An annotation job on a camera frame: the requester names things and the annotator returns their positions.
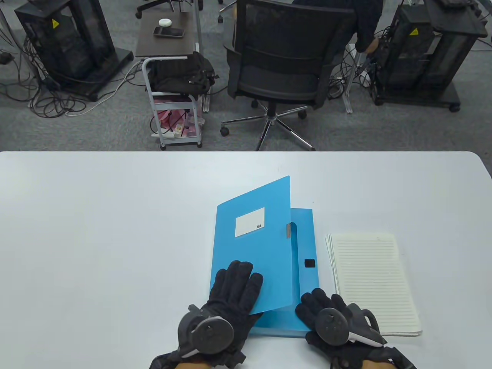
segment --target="smartphone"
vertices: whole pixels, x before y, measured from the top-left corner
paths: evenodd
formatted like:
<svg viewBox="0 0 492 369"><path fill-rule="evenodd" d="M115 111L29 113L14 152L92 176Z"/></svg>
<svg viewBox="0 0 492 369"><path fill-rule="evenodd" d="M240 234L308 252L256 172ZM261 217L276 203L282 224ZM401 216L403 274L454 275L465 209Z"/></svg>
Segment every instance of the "smartphone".
<svg viewBox="0 0 492 369"><path fill-rule="evenodd" d="M156 27L154 29L155 37L182 38L184 35L185 31L181 28Z"/></svg>

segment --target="dark wooden tabletop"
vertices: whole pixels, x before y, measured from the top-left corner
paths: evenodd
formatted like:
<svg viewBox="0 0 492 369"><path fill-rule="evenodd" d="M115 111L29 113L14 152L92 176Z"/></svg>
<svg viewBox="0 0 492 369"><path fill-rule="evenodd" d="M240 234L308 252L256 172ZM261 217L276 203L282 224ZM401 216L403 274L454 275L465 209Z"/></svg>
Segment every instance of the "dark wooden tabletop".
<svg viewBox="0 0 492 369"><path fill-rule="evenodd" d="M173 28L184 29L183 38L155 37L154 28L159 26L159 19L169 18ZM190 55L195 51L195 24L191 12L156 12L144 11L140 20L137 58L167 57Z"/></svg>

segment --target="black computer tower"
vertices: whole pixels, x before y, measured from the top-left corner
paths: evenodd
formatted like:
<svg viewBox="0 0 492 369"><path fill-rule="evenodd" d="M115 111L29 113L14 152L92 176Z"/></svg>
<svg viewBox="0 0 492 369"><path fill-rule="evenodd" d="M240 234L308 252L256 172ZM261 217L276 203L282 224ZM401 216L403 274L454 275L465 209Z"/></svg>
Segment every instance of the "black computer tower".
<svg viewBox="0 0 492 369"><path fill-rule="evenodd" d="M449 10L435 0L400 5L376 53L371 96L384 101L459 110L452 80L478 37L487 36L473 9Z"/></svg>
<svg viewBox="0 0 492 369"><path fill-rule="evenodd" d="M122 58L133 59L130 52L115 49L98 0L32 0L15 13L62 89L94 99L102 87L95 82L110 79L121 69Z"/></svg>

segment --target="lined notepad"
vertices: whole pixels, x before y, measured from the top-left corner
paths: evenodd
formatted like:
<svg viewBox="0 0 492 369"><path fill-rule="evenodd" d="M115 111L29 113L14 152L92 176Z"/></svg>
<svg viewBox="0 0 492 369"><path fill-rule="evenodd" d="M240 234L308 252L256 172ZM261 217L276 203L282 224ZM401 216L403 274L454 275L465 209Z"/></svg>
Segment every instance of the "lined notepad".
<svg viewBox="0 0 492 369"><path fill-rule="evenodd" d="M329 234L326 245L336 291L346 303L372 311L383 335L422 332L393 235Z"/></svg>

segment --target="blue folder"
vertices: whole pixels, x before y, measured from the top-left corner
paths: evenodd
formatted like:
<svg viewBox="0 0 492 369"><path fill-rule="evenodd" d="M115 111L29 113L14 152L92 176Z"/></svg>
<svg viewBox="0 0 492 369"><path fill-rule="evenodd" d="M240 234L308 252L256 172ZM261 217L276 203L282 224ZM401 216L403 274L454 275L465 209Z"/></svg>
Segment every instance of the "blue folder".
<svg viewBox="0 0 492 369"><path fill-rule="evenodd" d="M251 333L304 337L295 307L319 287L311 209L291 209L290 177L257 188L217 207L211 287L231 261L249 261L264 277L252 313L264 312Z"/></svg>

